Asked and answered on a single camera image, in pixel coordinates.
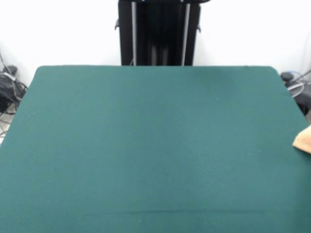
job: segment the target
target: white wall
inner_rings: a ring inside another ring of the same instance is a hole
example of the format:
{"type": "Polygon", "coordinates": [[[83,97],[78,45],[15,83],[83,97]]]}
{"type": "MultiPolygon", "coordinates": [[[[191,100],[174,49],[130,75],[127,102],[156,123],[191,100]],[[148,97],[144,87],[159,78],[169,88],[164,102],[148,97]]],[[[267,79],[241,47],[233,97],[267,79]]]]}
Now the white wall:
{"type": "MultiPolygon", "coordinates": [[[[27,84],[41,65],[121,63],[117,0],[0,0],[0,7],[0,48],[27,84]]],[[[307,0],[211,0],[202,5],[195,65],[303,72],[311,67],[310,12],[307,0]]]]}

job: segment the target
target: green felt surface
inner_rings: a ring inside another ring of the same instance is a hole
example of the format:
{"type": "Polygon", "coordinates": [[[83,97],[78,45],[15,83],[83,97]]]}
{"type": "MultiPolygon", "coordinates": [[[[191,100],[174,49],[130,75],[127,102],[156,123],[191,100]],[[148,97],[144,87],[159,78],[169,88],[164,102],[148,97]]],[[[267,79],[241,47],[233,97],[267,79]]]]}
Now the green felt surface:
{"type": "Polygon", "coordinates": [[[307,125],[269,67],[41,67],[0,233],[310,233],[307,125]]]}

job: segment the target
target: metal pole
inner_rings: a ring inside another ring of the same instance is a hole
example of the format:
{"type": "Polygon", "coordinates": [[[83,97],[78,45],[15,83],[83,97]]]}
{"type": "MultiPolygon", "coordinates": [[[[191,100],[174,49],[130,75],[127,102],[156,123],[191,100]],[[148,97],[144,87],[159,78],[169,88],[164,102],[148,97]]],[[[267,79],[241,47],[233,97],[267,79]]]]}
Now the metal pole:
{"type": "Polygon", "coordinates": [[[132,28],[133,28],[133,64],[137,66],[137,4],[132,2],[132,28]]]}
{"type": "Polygon", "coordinates": [[[187,48],[187,37],[188,37],[188,27],[189,27],[189,17],[190,17],[190,4],[186,5],[186,15],[185,15],[185,28],[184,28],[184,44],[181,65],[185,65],[186,59],[186,48],[187,48]]]}

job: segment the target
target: tan cloth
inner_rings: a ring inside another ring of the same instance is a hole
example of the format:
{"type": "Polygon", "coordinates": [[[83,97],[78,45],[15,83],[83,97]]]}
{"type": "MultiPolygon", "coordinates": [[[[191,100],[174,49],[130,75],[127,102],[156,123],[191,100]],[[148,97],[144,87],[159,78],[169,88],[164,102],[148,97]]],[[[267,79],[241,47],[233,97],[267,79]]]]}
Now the tan cloth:
{"type": "Polygon", "coordinates": [[[311,125],[298,134],[293,146],[311,154],[311,125]]]}

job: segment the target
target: black metal stand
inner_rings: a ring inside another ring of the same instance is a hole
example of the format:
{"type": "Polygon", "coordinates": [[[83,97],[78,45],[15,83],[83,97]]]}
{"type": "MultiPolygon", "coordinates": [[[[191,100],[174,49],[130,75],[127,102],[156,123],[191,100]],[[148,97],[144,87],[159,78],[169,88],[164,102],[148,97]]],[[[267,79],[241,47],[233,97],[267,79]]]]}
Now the black metal stand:
{"type": "Polygon", "coordinates": [[[200,5],[208,0],[120,0],[123,66],[192,66],[200,5]]]}

